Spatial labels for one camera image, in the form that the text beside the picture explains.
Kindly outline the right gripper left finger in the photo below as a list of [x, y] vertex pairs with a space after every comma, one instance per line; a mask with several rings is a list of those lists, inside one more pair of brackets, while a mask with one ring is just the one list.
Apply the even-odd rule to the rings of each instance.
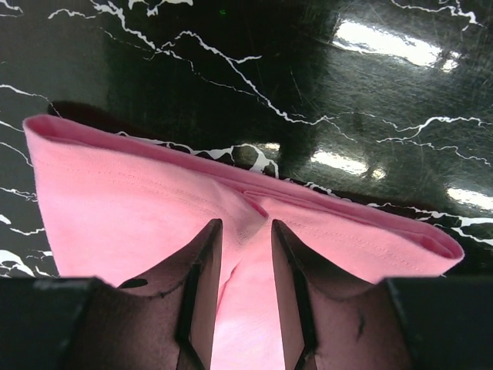
[[91, 278], [1, 281], [3, 369], [208, 369], [223, 223], [113, 287]]

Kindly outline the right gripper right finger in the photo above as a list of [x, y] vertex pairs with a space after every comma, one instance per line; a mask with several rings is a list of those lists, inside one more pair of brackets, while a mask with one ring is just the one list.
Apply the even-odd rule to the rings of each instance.
[[389, 277], [368, 283], [271, 229], [288, 369], [490, 369], [489, 276]]

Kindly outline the pink t shirt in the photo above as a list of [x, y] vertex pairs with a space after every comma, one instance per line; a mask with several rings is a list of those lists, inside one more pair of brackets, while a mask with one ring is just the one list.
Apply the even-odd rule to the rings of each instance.
[[371, 283], [438, 276], [460, 244], [420, 221], [142, 140], [40, 115], [23, 130], [55, 265], [118, 285], [223, 221], [214, 369], [282, 369], [271, 224]]

